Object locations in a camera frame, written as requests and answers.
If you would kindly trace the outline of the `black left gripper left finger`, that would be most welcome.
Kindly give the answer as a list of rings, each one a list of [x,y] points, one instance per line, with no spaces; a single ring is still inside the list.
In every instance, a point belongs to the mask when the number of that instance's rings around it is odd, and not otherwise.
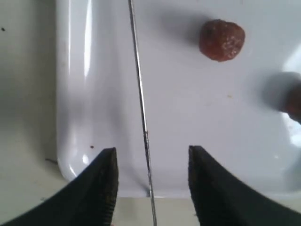
[[[110,226],[119,188],[116,148],[105,148],[66,187],[6,226]]]

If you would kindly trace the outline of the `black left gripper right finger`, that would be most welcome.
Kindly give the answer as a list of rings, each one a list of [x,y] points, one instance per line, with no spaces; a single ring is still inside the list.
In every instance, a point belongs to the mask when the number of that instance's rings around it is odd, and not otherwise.
[[[299,226],[300,213],[253,190],[203,147],[189,146],[188,183],[202,226]]]

